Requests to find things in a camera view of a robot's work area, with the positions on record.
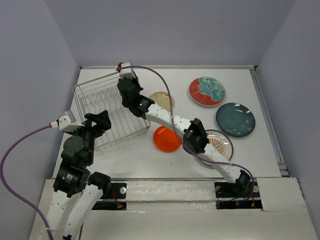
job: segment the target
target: orange plate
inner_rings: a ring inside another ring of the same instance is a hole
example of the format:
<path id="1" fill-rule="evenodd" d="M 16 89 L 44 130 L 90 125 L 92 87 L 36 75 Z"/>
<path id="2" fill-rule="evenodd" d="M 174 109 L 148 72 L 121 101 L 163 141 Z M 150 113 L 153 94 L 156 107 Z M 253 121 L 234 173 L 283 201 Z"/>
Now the orange plate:
<path id="1" fill-rule="evenodd" d="M 160 150 L 167 153 L 174 152 L 181 145 L 175 132 L 171 131 L 169 128 L 166 128 L 165 126 L 160 126 L 157 130 L 155 130 L 153 135 L 153 141 Z"/>

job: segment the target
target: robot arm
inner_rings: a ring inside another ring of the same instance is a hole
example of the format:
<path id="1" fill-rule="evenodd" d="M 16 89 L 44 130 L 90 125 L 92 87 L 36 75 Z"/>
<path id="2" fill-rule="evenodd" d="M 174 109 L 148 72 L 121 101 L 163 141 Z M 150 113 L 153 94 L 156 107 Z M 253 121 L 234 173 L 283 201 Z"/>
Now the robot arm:
<path id="1" fill-rule="evenodd" d="M 145 117 L 147 120 L 151 122 L 155 122 L 158 124 L 161 124 L 168 129 L 173 130 L 172 121 L 171 121 L 171 114 L 167 110 L 160 107 L 158 104 L 152 104 L 148 108 L 148 112 L 145 113 Z M 177 130 L 177 133 L 180 137 L 183 138 L 183 141 L 185 141 L 187 135 L 189 133 L 188 129 L 190 126 L 194 123 L 194 121 L 191 121 L 186 118 L 182 118 L 180 116 L 175 115 L 173 117 L 174 126 Z M 204 159 L 208 161 L 215 161 L 215 162 L 222 162 L 227 163 L 228 161 L 224 156 L 222 156 L 212 144 L 206 144 L 204 147 L 204 152 L 200 152 L 199 155 L 201 155 Z M 211 164 L 228 183 L 235 183 L 236 179 L 240 176 L 240 169 L 238 167 L 232 166 L 232 165 L 222 165 L 222 164 Z"/>
<path id="2" fill-rule="evenodd" d="M 143 88 L 130 63 L 120 63 L 118 65 L 120 79 L 117 84 L 120 95 L 122 96 L 122 105 L 128 108 L 133 115 L 161 124 L 173 130 L 170 112 L 161 108 L 153 100 L 140 94 Z M 183 144 L 187 147 L 184 149 L 201 156 L 208 161 L 217 163 L 228 163 L 228 161 L 211 145 L 207 138 L 206 131 L 202 122 L 195 118 L 194 120 L 185 119 L 179 116 L 173 116 L 173 122 L 177 134 L 183 138 Z M 236 183 L 240 189 L 245 189 L 249 182 L 250 176 L 231 164 L 211 163 L 228 183 Z"/>
<path id="3" fill-rule="evenodd" d="M 94 161 L 95 139 L 111 128 L 108 111 L 88 113 L 84 117 L 86 121 L 77 123 L 72 112 L 68 111 L 50 123 L 53 128 L 59 127 L 72 135 L 63 144 L 62 163 L 53 184 L 54 192 L 47 214 L 54 240 L 75 239 L 88 212 L 111 187 L 109 176 L 98 172 L 90 175 L 86 169 Z M 38 239 L 49 240 L 45 227 Z"/>

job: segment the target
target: plate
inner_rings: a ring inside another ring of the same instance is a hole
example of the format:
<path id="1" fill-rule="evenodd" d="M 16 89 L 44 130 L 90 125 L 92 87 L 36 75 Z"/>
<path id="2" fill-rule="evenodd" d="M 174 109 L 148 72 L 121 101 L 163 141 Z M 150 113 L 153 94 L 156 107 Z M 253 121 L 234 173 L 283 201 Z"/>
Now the plate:
<path id="1" fill-rule="evenodd" d="M 234 155 L 234 146 L 230 138 L 225 135 L 223 132 L 218 130 L 206 130 L 206 136 L 210 141 L 210 144 L 228 161 L 231 160 Z M 210 163 L 202 161 L 204 164 L 211 166 Z"/>
<path id="2" fill-rule="evenodd" d="M 199 77 L 192 81 L 189 93 L 198 104 L 213 107 L 226 97 L 226 89 L 221 82 L 212 77 Z"/>
<path id="3" fill-rule="evenodd" d="M 160 107 L 170 112 L 170 100 L 168 93 L 165 91 L 157 91 L 155 93 L 152 93 L 149 98 L 153 100 L 155 103 L 157 103 Z M 171 95 L 172 100 L 172 107 L 175 106 L 175 100 Z"/>
<path id="4" fill-rule="evenodd" d="M 253 113 L 247 107 L 234 102 L 219 107 L 215 119 L 221 130 L 233 137 L 247 136 L 256 126 Z"/>
<path id="5" fill-rule="evenodd" d="M 158 149 L 167 153 L 176 151 L 181 145 L 175 132 L 165 126 L 160 126 L 155 130 L 153 141 Z"/>

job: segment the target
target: red and blue floral plate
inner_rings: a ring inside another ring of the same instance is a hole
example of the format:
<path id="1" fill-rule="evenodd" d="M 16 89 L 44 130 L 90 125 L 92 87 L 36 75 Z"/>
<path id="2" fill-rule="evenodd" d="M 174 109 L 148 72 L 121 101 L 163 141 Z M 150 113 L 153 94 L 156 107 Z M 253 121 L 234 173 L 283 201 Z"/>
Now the red and blue floral plate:
<path id="1" fill-rule="evenodd" d="M 206 107 L 220 104 L 226 97 L 226 89 L 221 82 L 212 77 L 198 77 L 189 87 L 194 101 Z"/>

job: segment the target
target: white table surface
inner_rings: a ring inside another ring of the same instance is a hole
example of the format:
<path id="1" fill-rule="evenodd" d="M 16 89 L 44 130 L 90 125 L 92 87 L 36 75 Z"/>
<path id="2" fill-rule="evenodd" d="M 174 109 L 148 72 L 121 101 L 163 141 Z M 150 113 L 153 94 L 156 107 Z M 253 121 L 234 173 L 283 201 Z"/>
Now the white table surface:
<path id="1" fill-rule="evenodd" d="M 254 131 L 243 138 L 230 136 L 234 146 L 232 162 L 248 168 L 254 177 L 280 177 L 277 158 L 267 131 L 266 122 L 258 101 L 257 93 L 248 69 L 178 69 L 163 68 L 157 71 L 167 81 L 172 96 L 175 99 L 173 113 L 175 115 L 194 119 L 199 118 L 205 129 L 219 127 L 215 121 L 216 112 L 222 104 L 239 103 L 248 107 L 255 116 Z M 112 69 L 82 69 L 78 84 L 113 73 Z M 162 81 L 154 73 L 135 69 L 140 85 L 144 88 L 141 94 L 148 97 L 154 92 L 165 91 Z M 189 95 L 191 81 L 198 77 L 213 77 L 219 80 L 226 89 L 226 98 L 216 107 L 204 107 L 194 102 Z M 71 110 L 80 120 L 75 100 Z M 214 169 L 203 167 L 194 157 L 188 155 L 180 147 L 173 153 L 164 153 L 153 143 L 153 134 L 159 127 L 151 123 L 149 132 L 126 144 L 122 148 L 95 153 L 94 163 L 88 169 L 91 172 L 102 172 L 119 179 L 201 179 L 221 178 Z M 70 137 L 64 134 L 53 177 L 57 175 L 61 164 L 63 142 Z"/>
<path id="2" fill-rule="evenodd" d="M 39 203 L 45 215 L 53 182 L 45 182 Z M 127 210 L 91 211 L 81 239 L 317 240 L 295 178 L 259 178 L 257 183 L 263 210 L 216 209 L 213 181 L 131 181 Z M 43 226 L 37 214 L 29 240 L 37 239 Z"/>

